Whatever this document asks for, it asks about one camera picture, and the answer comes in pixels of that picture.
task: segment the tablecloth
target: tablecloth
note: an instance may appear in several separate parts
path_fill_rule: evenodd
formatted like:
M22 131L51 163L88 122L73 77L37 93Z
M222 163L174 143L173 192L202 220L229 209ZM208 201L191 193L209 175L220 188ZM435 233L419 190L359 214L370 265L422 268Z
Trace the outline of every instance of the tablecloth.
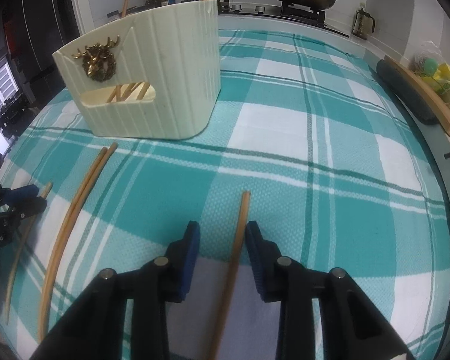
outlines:
M0 329L11 347L22 359L36 348L56 234L98 151L116 140L68 241L50 326L102 268L142 266L196 220L202 235L191 291L168 305L167 321L174 358L204 359L240 196L251 190L248 219L265 239L309 268L346 269L417 359L432 359L450 299L450 223L422 138L396 99L362 59L318 40L221 30L220 42L222 89L197 136L95 137L65 89L13 146L3 186L54 185L20 260L8 325L3 298L19 235L0 250ZM242 251L219 359L275 358L279 311L260 300ZM129 341L128 312L125 359Z

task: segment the checkered tablecloth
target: checkered tablecloth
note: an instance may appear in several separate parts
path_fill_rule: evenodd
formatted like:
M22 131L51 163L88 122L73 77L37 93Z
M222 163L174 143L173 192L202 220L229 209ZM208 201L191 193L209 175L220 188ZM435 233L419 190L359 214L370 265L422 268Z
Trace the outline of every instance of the checkered tablecloth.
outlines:
M98 151L117 140L67 244L50 326L100 269L142 266L196 220L192 288L167 319L174 356L204 359L240 196L251 190L248 218L282 254L316 270L346 269L416 357L432 359L450 299L450 232L423 138L360 58L288 33L221 30L220 42L222 90L196 137L97 138L63 90L14 145L0 183L54 186L20 260L8 325L4 287L17 241L0 250L0 329L11 346L23 359L36 348L56 234ZM243 252L219 358L275 358L278 315L277 304L261 302ZM317 316L316 325L321 358ZM129 341L130 313L125 359Z

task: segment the deer head emblem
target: deer head emblem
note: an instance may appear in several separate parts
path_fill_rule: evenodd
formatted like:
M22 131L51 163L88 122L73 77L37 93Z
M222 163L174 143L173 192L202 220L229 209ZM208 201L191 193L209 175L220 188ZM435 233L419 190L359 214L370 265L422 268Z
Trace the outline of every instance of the deer head emblem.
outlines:
M75 59L83 58L83 70L94 81L106 81L112 78L116 71L115 57L110 49L119 44L120 37L116 37L116 42L108 38L106 45L99 42L93 46L85 45L85 51L78 50L78 54L73 54Z

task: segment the screw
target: screw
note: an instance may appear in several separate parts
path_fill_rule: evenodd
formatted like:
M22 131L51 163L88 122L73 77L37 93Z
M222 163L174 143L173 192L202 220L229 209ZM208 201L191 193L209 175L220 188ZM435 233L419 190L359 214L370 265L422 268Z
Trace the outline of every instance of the screw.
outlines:
M343 279L347 276L347 272L343 268L334 268L331 270L332 275L334 275L337 279Z
M277 258L277 264L280 266L289 266L292 263L292 259L287 256L280 256Z
M168 264L168 258L165 256L160 256L154 259L154 264L156 266L165 266Z
M105 280L108 280L109 278L111 278L115 274L116 274L116 272L112 268L104 268L98 273L98 275L102 279L105 279Z

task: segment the gas stove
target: gas stove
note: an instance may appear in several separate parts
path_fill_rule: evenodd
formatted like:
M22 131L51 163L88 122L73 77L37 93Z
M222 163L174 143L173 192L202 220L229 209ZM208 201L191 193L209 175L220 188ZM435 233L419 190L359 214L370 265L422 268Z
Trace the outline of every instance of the gas stove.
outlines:
M230 4L229 0L217 0L217 5L219 15L245 15L293 21L294 23L302 23L321 28L322 30L330 31L346 38L350 37L350 35L327 25L325 23L325 11L322 10L307 10L304 9L305 7L296 8L293 4L286 3L282 3L281 7L274 5L268 5L266 7L256 5L255 9L253 9L253 6L250 4Z

